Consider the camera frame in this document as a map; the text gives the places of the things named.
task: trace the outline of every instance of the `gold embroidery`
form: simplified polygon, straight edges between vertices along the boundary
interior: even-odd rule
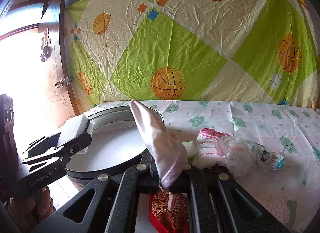
[[[152,200],[152,213],[162,223],[169,224],[173,229],[183,229],[189,218],[188,203],[182,194],[174,195],[173,211],[168,210],[169,193],[159,192]]]

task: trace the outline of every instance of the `cotton swab package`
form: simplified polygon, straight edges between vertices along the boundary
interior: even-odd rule
[[[256,160],[257,165],[262,167],[269,167],[272,170],[278,170],[282,168],[285,154],[282,152],[274,152],[265,148],[262,144],[258,144],[249,140],[246,140],[248,147],[251,149],[253,157]]]

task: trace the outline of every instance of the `red cloth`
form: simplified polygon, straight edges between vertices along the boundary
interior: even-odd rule
[[[188,202],[182,194],[174,195],[173,211],[168,210],[169,193],[149,194],[149,218],[159,233],[189,233]]]

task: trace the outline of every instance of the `metal rivet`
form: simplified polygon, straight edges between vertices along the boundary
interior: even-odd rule
[[[101,174],[99,175],[99,177],[98,177],[98,180],[99,180],[99,181],[106,181],[106,180],[108,180],[108,179],[109,179],[109,175],[106,174],[106,173],[101,173]]]
[[[7,109],[4,110],[4,120],[7,122],[9,121],[9,112]]]
[[[226,173],[220,173],[219,174],[219,179],[220,180],[228,180],[229,179],[229,175]]]
[[[191,169],[191,165],[188,164],[188,163],[186,163],[186,165],[184,166],[183,169],[184,169],[184,170],[189,170],[189,169]]]
[[[144,163],[140,163],[137,165],[138,170],[145,170],[146,168],[147,168],[147,166]]]
[[[11,111],[11,108],[9,107],[9,110],[8,110],[8,117],[9,117],[9,122],[12,121],[12,111]]]

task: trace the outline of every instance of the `plastic bag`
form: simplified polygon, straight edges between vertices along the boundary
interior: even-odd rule
[[[256,165],[252,151],[240,134],[221,136],[217,141],[226,167],[233,176],[244,176]]]

